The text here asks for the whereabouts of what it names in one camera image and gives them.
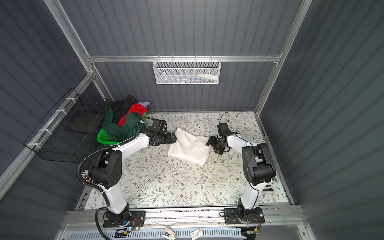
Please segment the white printed t shirt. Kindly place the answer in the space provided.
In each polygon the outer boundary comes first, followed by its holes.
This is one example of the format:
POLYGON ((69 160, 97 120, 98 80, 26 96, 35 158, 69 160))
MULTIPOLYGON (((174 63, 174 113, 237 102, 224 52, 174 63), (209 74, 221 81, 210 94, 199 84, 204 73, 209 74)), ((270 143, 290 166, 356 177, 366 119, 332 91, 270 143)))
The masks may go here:
POLYGON ((206 145, 209 137, 195 136, 181 128, 177 128, 175 135, 177 140, 170 145, 168 157, 204 166, 211 150, 211 147, 206 145))

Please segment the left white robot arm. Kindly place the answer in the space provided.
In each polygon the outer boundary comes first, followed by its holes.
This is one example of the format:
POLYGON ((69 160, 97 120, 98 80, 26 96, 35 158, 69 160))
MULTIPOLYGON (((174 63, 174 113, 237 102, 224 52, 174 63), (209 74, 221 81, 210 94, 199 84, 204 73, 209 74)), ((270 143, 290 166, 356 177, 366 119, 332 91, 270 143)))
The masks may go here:
POLYGON ((104 228, 133 227, 135 221, 144 222, 146 212, 131 213, 129 204, 123 197, 120 187, 123 158, 143 148, 174 144, 177 140, 175 133, 167 131, 165 120, 148 119, 152 123, 145 130, 137 127, 138 132, 131 138, 106 149, 99 149, 90 156, 92 163, 86 181, 102 194, 107 204, 103 215, 104 228))

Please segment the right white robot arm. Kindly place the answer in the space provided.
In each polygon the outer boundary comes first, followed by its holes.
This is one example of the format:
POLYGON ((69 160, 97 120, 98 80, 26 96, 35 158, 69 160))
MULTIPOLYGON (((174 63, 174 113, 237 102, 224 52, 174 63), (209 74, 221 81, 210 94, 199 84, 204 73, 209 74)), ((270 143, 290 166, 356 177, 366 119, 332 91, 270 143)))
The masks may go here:
POLYGON ((245 140, 237 132, 231 132, 227 123, 218 124, 218 136, 211 136, 206 143, 215 153, 222 155, 225 149, 234 149, 241 154, 243 172, 247 185, 236 208, 225 208, 221 217, 227 225, 263 224, 265 217, 259 202, 264 188, 276 176, 276 169, 269 146, 245 140))

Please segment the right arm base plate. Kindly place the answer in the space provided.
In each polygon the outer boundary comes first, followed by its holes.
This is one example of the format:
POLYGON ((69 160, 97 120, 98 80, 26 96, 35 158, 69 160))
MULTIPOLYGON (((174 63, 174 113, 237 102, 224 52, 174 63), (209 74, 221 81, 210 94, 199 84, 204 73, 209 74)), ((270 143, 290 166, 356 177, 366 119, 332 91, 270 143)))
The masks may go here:
POLYGON ((264 224, 265 217, 263 210, 260 207, 255 209, 245 210, 241 206, 237 208, 224 208, 220 216, 225 219, 227 225, 235 224, 264 224))

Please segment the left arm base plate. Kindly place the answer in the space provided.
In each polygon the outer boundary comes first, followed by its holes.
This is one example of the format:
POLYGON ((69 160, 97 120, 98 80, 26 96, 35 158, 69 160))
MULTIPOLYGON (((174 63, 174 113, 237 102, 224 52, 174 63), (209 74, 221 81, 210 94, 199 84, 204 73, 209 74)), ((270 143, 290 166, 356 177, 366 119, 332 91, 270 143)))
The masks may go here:
POLYGON ((146 211, 125 211, 115 214, 107 210, 103 214, 104 228, 141 227, 146 218, 146 211))

